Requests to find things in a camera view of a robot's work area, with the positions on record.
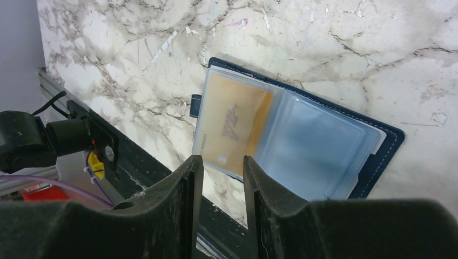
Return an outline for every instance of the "silver bolt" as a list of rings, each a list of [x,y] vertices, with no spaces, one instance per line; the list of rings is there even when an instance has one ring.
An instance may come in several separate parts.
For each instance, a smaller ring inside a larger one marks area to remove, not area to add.
[[[108,158],[110,162],[113,162],[115,160],[115,153],[113,152],[113,149],[110,146],[105,147],[105,156]]]

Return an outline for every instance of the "yellow card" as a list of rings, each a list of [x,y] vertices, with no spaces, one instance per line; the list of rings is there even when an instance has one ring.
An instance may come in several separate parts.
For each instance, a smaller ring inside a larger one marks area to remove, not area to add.
[[[242,176],[243,157],[254,156],[273,97],[263,89],[210,75],[199,115],[198,154]]]

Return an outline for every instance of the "gray wall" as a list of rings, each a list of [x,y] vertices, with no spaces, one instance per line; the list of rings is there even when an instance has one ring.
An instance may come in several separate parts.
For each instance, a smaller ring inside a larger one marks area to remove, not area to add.
[[[43,104],[37,68],[44,66],[36,0],[0,0],[0,111]]]

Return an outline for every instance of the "screw hole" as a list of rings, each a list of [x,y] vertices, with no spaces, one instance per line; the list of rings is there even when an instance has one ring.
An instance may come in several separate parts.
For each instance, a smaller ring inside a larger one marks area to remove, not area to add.
[[[134,206],[133,202],[127,201],[127,202],[121,202],[120,204],[114,206],[112,209],[128,209],[133,206]]]

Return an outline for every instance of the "yellow component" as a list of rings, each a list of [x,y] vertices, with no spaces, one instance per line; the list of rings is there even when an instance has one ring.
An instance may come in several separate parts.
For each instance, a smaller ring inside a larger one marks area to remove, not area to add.
[[[97,159],[97,156],[94,154],[94,152],[91,152],[91,154],[89,155],[88,162],[89,162],[89,166],[91,167],[92,171],[96,174],[96,176],[99,179],[103,179],[104,177],[103,163]]]

